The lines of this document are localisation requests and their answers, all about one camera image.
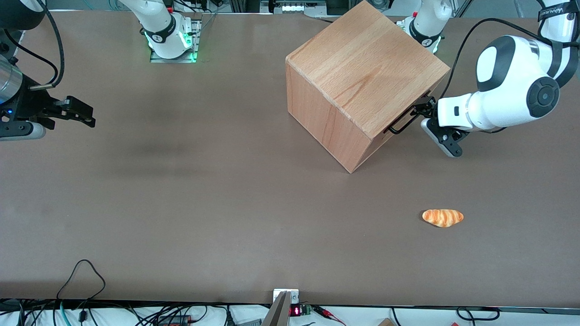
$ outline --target croissant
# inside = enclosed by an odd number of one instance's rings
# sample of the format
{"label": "croissant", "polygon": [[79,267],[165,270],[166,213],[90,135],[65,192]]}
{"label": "croissant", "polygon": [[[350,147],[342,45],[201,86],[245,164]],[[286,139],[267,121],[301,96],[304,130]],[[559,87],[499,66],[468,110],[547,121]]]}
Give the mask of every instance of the croissant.
{"label": "croissant", "polygon": [[423,220],[438,227],[450,227],[463,221],[463,214],[454,209],[430,209],[423,213]]}

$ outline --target wood grain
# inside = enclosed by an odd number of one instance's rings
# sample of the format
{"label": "wood grain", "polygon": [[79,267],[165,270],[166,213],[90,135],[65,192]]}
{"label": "wood grain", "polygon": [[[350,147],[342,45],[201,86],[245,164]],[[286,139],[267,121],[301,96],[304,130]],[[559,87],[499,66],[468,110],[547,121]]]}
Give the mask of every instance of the wood grain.
{"label": "wood grain", "polygon": [[288,112],[350,173],[371,139],[354,126],[320,91],[286,66]]}
{"label": "wood grain", "polygon": [[449,67],[366,2],[292,52],[287,61],[375,137]]}
{"label": "wood grain", "polygon": [[290,53],[286,65],[288,111],[349,172],[449,70],[366,2]]}

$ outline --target wooden block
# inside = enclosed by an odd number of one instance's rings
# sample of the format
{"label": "wooden block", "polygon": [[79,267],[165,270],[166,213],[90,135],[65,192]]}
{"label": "wooden block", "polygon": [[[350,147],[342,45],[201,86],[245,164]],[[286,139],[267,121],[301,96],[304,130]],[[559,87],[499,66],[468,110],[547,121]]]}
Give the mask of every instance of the wooden block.
{"label": "wooden block", "polygon": [[288,111],[352,173],[447,71],[362,1],[286,57]]}

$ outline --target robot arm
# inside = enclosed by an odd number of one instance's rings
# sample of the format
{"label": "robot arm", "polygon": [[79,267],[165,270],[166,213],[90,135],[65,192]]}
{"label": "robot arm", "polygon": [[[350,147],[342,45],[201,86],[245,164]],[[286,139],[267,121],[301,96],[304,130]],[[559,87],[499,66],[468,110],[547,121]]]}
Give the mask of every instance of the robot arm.
{"label": "robot arm", "polygon": [[[159,57],[173,59],[194,46],[190,18],[169,13],[161,0],[122,1],[141,22],[149,46]],[[40,0],[3,0],[0,31],[8,34],[8,30],[35,28],[46,15],[45,9]],[[46,129],[55,128],[51,118],[95,126],[91,106],[72,96],[63,101],[52,98],[47,89],[57,83],[39,85],[16,63],[16,58],[0,55],[0,141],[42,138]]]}
{"label": "robot arm", "polygon": [[553,37],[550,45],[511,35],[492,41],[477,61],[477,92],[440,99],[436,118],[422,122],[447,156],[461,156],[457,142],[469,132],[531,122],[557,105],[578,67],[578,48],[562,45],[578,37],[578,7],[550,1],[539,14],[540,36]]}
{"label": "robot arm", "polygon": [[193,46],[191,18],[169,13],[161,0],[120,0],[139,19],[149,47],[163,59],[174,59]]}
{"label": "robot arm", "polygon": [[443,27],[451,14],[449,0],[422,0],[417,14],[398,21],[397,25],[427,50],[435,53]]}

